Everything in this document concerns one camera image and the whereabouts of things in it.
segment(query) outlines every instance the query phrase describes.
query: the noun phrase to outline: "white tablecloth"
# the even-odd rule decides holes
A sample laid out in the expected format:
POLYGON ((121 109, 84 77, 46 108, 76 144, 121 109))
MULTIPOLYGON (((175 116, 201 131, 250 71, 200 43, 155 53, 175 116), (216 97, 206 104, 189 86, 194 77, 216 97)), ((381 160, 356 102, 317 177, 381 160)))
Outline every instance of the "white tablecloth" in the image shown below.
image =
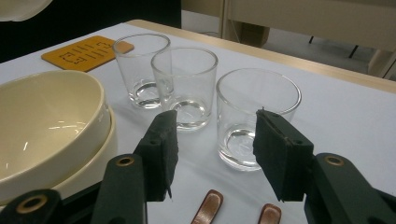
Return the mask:
MULTIPOLYGON (((118 39, 144 32, 150 31, 118 24, 91 35, 118 39)), ((58 70, 40 56, 85 37, 1 63, 0 84, 34 73, 58 70)), ((214 51, 219 57, 217 78, 243 67, 270 69, 291 78, 303 93, 292 124, 314 143, 314 153, 331 152, 350 159, 374 188, 396 195, 396 94, 188 39, 171 35, 169 38, 172 46, 199 46, 214 51)), ((132 107, 116 61, 89 73, 102 82, 109 105, 115 111, 119 154, 132 153, 161 110, 132 107)), ((220 160, 216 144, 216 104, 212 112, 212 120, 202 130, 178 134, 179 162, 172 184, 174 197, 163 203, 148 203, 148 222, 190 223, 206 193, 216 189, 224 195, 224 203, 214 223, 257 223, 265 203, 276 204, 282 209, 281 223, 306 223, 304 203, 278 202, 262 171, 235 171, 220 160)))

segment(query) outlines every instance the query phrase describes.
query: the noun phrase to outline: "bowl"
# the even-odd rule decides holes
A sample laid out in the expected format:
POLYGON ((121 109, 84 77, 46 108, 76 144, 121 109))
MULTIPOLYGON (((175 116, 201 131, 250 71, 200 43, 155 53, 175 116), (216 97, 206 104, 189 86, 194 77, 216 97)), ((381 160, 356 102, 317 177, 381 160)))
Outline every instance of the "bowl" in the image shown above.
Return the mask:
POLYGON ((111 128, 107 140, 96 153, 80 170, 67 178, 64 182, 53 187, 60 192, 62 199, 65 199, 87 187, 90 187, 103 180, 108 161, 117 156, 117 135, 116 121, 113 110, 110 108, 111 128))
POLYGON ((0 86, 0 204, 52 188, 102 147, 110 114, 100 82, 79 71, 51 71, 0 86))

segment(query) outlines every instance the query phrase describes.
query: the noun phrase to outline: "floor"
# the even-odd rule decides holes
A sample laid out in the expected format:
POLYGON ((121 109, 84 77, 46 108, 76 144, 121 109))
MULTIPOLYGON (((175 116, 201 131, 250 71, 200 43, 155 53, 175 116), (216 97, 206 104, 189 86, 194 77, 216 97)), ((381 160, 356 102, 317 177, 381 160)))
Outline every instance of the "floor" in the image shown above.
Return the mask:
MULTIPOLYGON (((182 11, 182 29, 217 36, 218 26, 219 18, 182 11)), ((268 41, 262 48, 367 74, 374 49, 358 47, 353 57, 348 58, 355 45, 318 37, 314 37, 309 44, 310 38, 309 35, 271 29, 268 41)))

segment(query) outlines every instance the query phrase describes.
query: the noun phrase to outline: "empty glass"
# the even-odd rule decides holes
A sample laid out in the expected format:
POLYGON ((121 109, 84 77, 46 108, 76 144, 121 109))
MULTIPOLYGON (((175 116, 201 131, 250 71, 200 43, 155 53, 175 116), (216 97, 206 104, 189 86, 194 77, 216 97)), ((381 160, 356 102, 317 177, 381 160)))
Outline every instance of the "empty glass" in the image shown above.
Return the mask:
POLYGON ((264 108, 291 121, 300 89, 287 77, 257 68, 234 70, 216 86, 220 157, 241 171, 260 170, 253 155, 256 111, 264 108))
POLYGON ((177 129, 195 131, 209 122, 218 57, 207 49, 169 48, 151 61, 163 111, 177 111, 177 129))
POLYGON ((128 35, 114 43, 113 50, 133 105, 146 109, 161 105, 150 63, 170 43, 168 37, 157 34, 128 35))

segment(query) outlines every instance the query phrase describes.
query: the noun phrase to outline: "copper strip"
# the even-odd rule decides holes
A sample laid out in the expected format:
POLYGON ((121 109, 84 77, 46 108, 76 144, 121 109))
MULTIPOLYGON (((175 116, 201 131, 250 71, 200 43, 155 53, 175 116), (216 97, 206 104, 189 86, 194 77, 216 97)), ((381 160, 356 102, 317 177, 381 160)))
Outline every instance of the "copper strip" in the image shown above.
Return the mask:
POLYGON ((210 190, 202 202, 200 208, 195 214, 191 224, 209 224, 215 219, 223 202, 223 196, 220 192, 210 190))
POLYGON ((262 208, 259 224, 279 224, 281 217, 282 211, 280 208, 271 203, 267 203, 262 208))

